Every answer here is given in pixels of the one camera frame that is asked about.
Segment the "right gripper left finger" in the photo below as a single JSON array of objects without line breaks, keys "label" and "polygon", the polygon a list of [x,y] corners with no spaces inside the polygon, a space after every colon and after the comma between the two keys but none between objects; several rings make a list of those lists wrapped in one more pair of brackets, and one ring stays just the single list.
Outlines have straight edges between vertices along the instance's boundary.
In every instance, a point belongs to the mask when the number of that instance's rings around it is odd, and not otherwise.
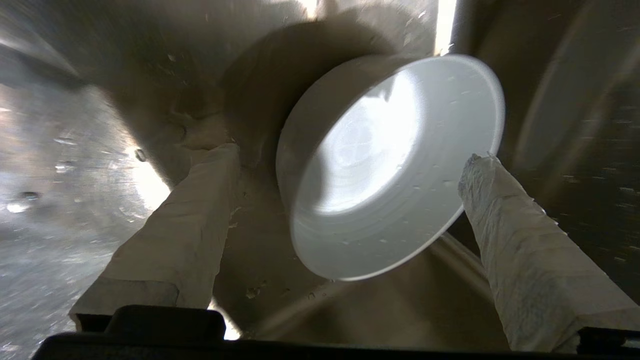
[{"label": "right gripper left finger", "polygon": [[236,144],[204,153],[71,307],[76,330],[100,331],[128,305],[207,309],[237,207],[240,170]]}]

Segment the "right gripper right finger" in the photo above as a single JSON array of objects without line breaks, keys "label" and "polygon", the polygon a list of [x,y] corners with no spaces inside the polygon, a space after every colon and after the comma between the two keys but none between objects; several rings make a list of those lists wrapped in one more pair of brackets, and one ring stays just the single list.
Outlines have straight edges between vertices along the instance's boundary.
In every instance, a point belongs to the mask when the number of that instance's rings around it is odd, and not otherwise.
[{"label": "right gripper right finger", "polygon": [[583,328],[639,330],[637,303],[498,158],[471,155],[458,192],[512,350],[574,354]]}]

